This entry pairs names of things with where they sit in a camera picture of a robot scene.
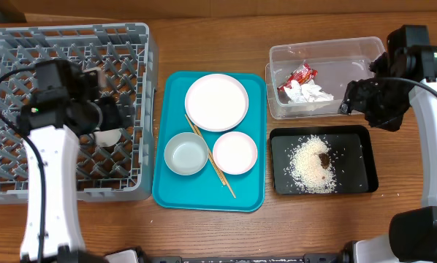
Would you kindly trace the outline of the white plastic cup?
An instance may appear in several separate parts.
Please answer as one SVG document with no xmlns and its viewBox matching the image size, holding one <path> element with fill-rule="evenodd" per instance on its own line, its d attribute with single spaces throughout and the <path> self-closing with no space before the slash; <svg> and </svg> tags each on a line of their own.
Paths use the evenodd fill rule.
<svg viewBox="0 0 437 263">
<path fill-rule="evenodd" d="M 120 138 L 121 138 L 120 129 L 94 132 L 95 143 L 101 147 L 111 147 L 117 144 Z"/>
</svg>

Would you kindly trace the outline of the white napkin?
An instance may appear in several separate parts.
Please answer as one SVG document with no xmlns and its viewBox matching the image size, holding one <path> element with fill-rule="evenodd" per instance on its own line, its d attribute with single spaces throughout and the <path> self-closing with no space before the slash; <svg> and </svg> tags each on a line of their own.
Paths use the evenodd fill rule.
<svg viewBox="0 0 437 263">
<path fill-rule="evenodd" d="M 313 80 L 299 84 L 296 80 L 290 82 L 289 87 L 284 87 L 285 94 L 291 103 L 329 102 L 334 100 L 332 94 L 322 90 Z"/>
</svg>

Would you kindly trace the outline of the grey-green bowl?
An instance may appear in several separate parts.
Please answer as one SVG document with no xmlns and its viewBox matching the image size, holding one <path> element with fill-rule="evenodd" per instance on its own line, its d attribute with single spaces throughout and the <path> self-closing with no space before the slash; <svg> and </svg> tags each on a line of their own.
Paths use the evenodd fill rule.
<svg viewBox="0 0 437 263">
<path fill-rule="evenodd" d="M 178 175 L 198 173 L 208 161 L 208 146 L 201 136 L 183 132 L 172 137 L 165 146 L 167 167 Z"/>
</svg>

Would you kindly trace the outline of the wooden chopstick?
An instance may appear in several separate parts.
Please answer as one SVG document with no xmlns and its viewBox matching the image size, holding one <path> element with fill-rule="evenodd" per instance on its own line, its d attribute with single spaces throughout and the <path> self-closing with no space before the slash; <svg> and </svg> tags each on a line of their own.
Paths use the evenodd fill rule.
<svg viewBox="0 0 437 263">
<path fill-rule="evenodd" d="M 201 138 L 204 139 L 204 137 L 202 136 L 202 133 L 200 132 L 199 128 L 197 128 L 194 124 L 193 124 L 193 128 L 194 128 L 195 132 L 196 132 L 196 133 L 197 133 Z M 216 164 L 215 164 L 215 162 L 214 162 L 214 160 L 213 160 L 213 157 L 212 157 L 212 152 L 210 151 L 209 148 L 208 148 L 208 159 L 209 159 L 210 163 L 212 164 L 212 166 L 213 166 L 213 168 L 214 168 L 216 174 L 218 175 L 219 180 L 221 181 L 222 185 L 225 186 L 225 185 L 226 185 L 225 178 L 224 178 L 224 176 L 222 175 L 222 173 L 219 171 L 218 167 L 216 166 Z"/>
<path fill-rule="evenodd" d="M 195 134 L 197 134 L 198 136 L 200 136 L 203 140 L 205 140 L 204 137 L 202 136 L 202 133 L 201 133 L 201 131 L 199 130 L 199 128 L 198 128 L 196 125 L 194 125 L 194 124 L 192 123 L 192 121 L 191 121 L 190 118 L 187 116 L 187 114 L 184 114 L 184 115 L 185 115 L 185 118 L 186 118 L 186 120 L 188 121 L 188 123 L 189 123 L 191 129 L 193 130 L 193 132 L 194 132 Z M 224 173 L 223 173 L 223 172 L 218 168 L 218 166 L 216 165 L 216 163 L 215 163 L 215 161 L 214 161 L 214 159 L 213 159 L 212 152 L 211 152 L 210 148 L 208 147 L 208 145 L 206 145 L 206 148 L 207 148 L 207 150 L 208 150 L 208 160 L 209 160 L 209 162 L 211 163 L 211 165 L 213 166 L 213 168 L 214 168 L 216 174 L 218 175 L 219 180 L 221 181 L 221 183 L 222 183 L 223 186 L 226 186 L 226 187 L 229 189 L 231 195 L 232 195 L 233 198 L 235 199 L 235 198 L 236 198 L 236 195 L 235 195 L 234 191 L 232 190 L 232 187 L 231 187 L 231 185 L 229 184 L 229 181 L 226 179 Z"/>
</svg>

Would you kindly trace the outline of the brown food scrap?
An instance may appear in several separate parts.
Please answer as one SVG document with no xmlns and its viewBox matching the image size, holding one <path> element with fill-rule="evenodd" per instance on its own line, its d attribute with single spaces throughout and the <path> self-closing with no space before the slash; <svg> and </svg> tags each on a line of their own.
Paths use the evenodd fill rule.
<svg viewBox="0 0 437 263">
<path fill-rule="evenodd" d="M 330 166 L 330 157 L 327 153 L 320 153 L 318 155 L 320 161 L 321 161 L 321 167 L 323 169 L 329 169 Z"/>
</svg>

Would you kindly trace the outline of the red snack wrapper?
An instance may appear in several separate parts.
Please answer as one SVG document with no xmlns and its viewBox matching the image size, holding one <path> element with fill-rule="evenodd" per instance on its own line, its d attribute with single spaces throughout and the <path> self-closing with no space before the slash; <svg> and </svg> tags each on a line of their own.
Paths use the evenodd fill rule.
<svg viewBox="0 0 437 263">
<path fill-rule="evenodd" d="M 300 85 L 305 84 L 309 80 L 314 79 L 317 74 L 317 70 L 311 68 L 307 63 L 302 63 L 286 77 L 284 83 L 278 87 L 278 91 L 283 91 L 285 88 L 291 88 L 291 82 L 293 80 L 297 81 Z"/>
</svg>

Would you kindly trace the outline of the large white round plate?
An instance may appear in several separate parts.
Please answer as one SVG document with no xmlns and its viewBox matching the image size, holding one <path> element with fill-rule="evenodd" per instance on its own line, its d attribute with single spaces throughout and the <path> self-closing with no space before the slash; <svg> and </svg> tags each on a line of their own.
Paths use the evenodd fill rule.
<svg viewBox="0 0 437 263">
<path fill-rule="evenodd" d="M 249 98 L 237 79 L 225 74 L 209 74 L 193 82 L 186 92 L 189 119 L 209 132 L 225 132 L 236 127 L 248 112 Z"/>
</svg>

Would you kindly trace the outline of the pile of white rice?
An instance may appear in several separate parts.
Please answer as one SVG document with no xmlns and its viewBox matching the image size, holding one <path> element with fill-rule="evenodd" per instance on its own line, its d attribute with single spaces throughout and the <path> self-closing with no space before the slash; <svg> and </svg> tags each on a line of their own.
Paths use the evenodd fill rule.
<svg viewBox="0 0 437 263">
<path fill-rule="evenodd" d="M 334 194 L 340 185 L 336 181 L 335 161 L 338 152 L 333 151 L 328 135 L 303 135 L 290 144 L 284 151 L 288 164 L 282 169 L 287 177 L 286 186 L 290 193 L 296 194 Z M 327 153 L 330 157 L 329 169 L 321 167 L 318 157 Z"/>
</svg>

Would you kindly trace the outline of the small pink-white bowl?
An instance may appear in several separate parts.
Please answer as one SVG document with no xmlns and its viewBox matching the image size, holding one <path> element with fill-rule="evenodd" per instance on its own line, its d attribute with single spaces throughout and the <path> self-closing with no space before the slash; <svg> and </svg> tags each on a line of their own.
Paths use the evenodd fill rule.
<svg viewBox="0 0 437 263">
<path fill-rule="evenodd" d="M 256 164 L 258 149 L 250 136 L 239 131 L 231 131 L 216 140 L 212 154 L 213 160 L 222 172 L 242 175 Z"/>
</svg>

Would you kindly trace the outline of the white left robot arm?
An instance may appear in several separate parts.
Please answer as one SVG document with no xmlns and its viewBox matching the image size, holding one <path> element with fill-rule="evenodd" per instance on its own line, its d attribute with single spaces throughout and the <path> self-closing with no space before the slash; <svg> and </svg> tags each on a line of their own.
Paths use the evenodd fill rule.
<svg viewBox="0 0 437 263">
<path fill-rule="evenodd" d="M 80 136 L 132 124 L 129 98 L 101 96 L 107 78 L 55 59 L 35 66 L 37 90 L 17 117 L 28 166 L 26 229 L 21 262 L 105 262 L 87 252 L 77 211 Z"/>
</svg>

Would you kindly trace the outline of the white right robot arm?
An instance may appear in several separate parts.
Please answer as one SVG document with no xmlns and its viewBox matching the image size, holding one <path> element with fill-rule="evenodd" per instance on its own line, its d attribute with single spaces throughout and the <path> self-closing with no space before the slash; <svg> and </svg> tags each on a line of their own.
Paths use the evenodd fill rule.
<svg viewBox="0 0 437 263">
<path fill-rule="evenodd" d="M 370 65 L 374 76 L 351 81 L 338 110 L 363 113 L 370 126 L 396 132 L 413 109 L 422 150 L 422 206 L 395 215 L 387 234 L 347 244 L 341 262 L 437 262 L 437 46 L 427 29 L 404 25 L 390 33 L 387 51 Z"/>
</svg>

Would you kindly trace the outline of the grey dishwasher rack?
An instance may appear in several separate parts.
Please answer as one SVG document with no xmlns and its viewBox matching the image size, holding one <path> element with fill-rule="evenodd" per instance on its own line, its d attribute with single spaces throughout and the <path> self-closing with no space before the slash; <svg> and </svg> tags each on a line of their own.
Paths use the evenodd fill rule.
<svg viewBox="0 0 437 263">
<path fill-rule="evenodd" d="M 106 77 L 102 96 L 130 107 L 132 124 L 108 145 L 99 134 L 80 138 L 77 197 L 86 202 L 148 198 L 153 181 L 153 97 L 158 48 L 144 23 L 0 28 L 0 205 L 28 199 L 28 171 L 22 140 L 6 125 L 37 89 L 31 67 L 65 59 Z"/>
</svg>

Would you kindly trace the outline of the black waste tray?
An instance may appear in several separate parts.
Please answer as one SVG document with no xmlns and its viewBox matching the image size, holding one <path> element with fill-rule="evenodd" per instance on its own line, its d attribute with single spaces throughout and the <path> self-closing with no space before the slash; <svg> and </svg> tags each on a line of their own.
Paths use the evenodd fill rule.
<svg viewBox="0 0 437 263">
<path fill-rule="evenodd" d="M 270 133 L 270 149 L 274 189 L 281 195 L 290 193 L 286 186 L 287 177 L 282 169 L 288 164 L 285 149 L 303 135 L 328 135 L 333 151 L 338 152 L 335 161 L 336 187 L 335 194 L 371 193 L 379 187 L 376 166 L 371 146 L 371 137 L 364 126 L 315 126 L 300 128 L 279 128 Z"/>
</svg>

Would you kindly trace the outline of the clear plastic waste bin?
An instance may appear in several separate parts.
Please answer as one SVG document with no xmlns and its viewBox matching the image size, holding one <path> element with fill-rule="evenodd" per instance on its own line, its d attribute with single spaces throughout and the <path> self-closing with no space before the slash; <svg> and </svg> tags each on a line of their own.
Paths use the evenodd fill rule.
<svg viewBox="0 0 437 263">
<path fill-rule="evenodd" d="M 272 47 L 270 62 L 265 68 L 270 114 L 278 120 L 337 115 L 347 84 L 353 80 L 371 78 L 373 73 L 369 70 L 369 65 L 384 52 L 383 43 L 377 37 L 333 39 Z M 278 90 L 302 64 L 317 71 L 314 82 L 322 87 L 323 92 L 334 96 L 332 101 L 294 103 L 289 101 L 283 91 Z"/>
</svg>

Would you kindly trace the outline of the teal plastic tray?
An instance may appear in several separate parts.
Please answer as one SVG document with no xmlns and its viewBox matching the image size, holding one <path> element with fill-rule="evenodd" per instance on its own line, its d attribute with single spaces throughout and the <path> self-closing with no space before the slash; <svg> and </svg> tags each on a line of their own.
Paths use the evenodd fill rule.
<svg viewBox="0 0 437 263">
<path fill-rule="evenodd" d="M 230 73 L 243 84 L 250 99 L 244 120 L 234 128 L 250 136 L 257 146 L 256 164 L 242 175 L 227 175 L 231 185 L 224 186 L 211 163 L 194 175 L 174 173 L 164 160 L 167 142 L 192 129 L 185 118 L 186 92 L 195 80 L 207 72 L 179 71 L 167 78 L 161 111 L 156 164 L 153 175 L 153 198 L 162 207 L 192 210 L 222 210 L 250 213 L 265 200 L 267 94 L 266 84 L 258 75 Z"/>
</svg>

